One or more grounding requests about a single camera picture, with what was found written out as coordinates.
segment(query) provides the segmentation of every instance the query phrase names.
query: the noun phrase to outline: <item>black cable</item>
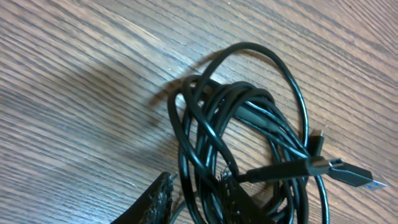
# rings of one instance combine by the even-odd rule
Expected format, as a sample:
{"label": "black cable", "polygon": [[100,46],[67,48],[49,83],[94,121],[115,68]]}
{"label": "black cable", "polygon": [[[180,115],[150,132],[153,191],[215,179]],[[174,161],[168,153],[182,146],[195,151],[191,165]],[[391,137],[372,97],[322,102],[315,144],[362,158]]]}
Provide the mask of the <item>black cable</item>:
{"label": "black cable", "polygon": [[[221,85],[210,80],[211,74],[222,61],[239,50],[253,50],[271,58],[281,69],[285,79],[291,86],[298,104],[301,119],[301,137],[290,127],[284,115],[275,106],[272,95],[264,89],[259,89],[247,82]],[[175,99],[182,93],[187,108],[180,119],[177,114]],[[167,103],[170,121],[175,135],[180,143],[178,149],[178,168],[185,202],[174,213],[172,222],[187,205],[195,223],[222,223],[219,180],[216,178],[216,158],[218,153],[228,165],[232,176],[237,180],[244,179],[231,151],[221,138],[229,120],[234,117],[263,134],[271,146],[274,164],[297,161],[312,157],[308,147],[308,115],[304,98],[299,86],[283,61],[271,50],[253,43],[238,43],[225,49],[215,58],[201,76],[192,75],[185,78],[182,86],[173,91]],[[197,120],[197,142],[195,147],[189,141],[192,119]],[[195,184],[200,197],[205,219],[200,215],[195,200],[190,178],[188,162],[195,168]],[[322,222],[329,223],[329,209],[325,186],[320,175],[315,176],[318,185],[321,204]],[[295,213],[297,223],[308,222],[308,197],[305,185],[307,178],[294,178],[274,183],[274,194],[271,200],[262,208],[264,214],[278,223],[293,223]],[[282,201],[287,205],[279,209]]]}

